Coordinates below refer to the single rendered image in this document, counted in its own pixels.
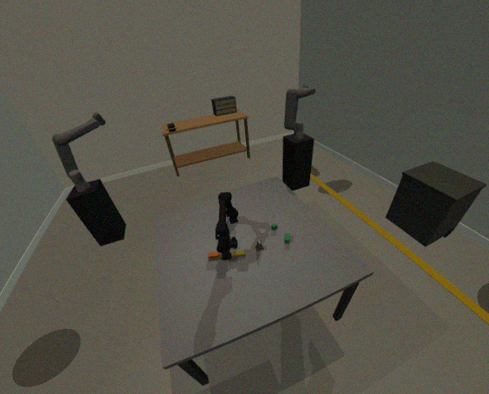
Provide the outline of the yellow bar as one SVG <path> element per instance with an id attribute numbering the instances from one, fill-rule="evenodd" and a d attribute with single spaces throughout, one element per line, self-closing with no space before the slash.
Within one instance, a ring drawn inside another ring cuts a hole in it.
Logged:
<path id="1" fill-rule="evenodd" d="M 232 251 L 231 252 L 231 257 L 241 256 L 241 255 L 245 255 L 245 251 L 238 251 L 238 252 Z M 222 253 L 219 254 L 218 251 L 216 251 L 216 252 L 210 252 L 210 253 L 208 253 L 208 257 L 209 257 L 209 260 L 221 259 L 222 258 Z"/>

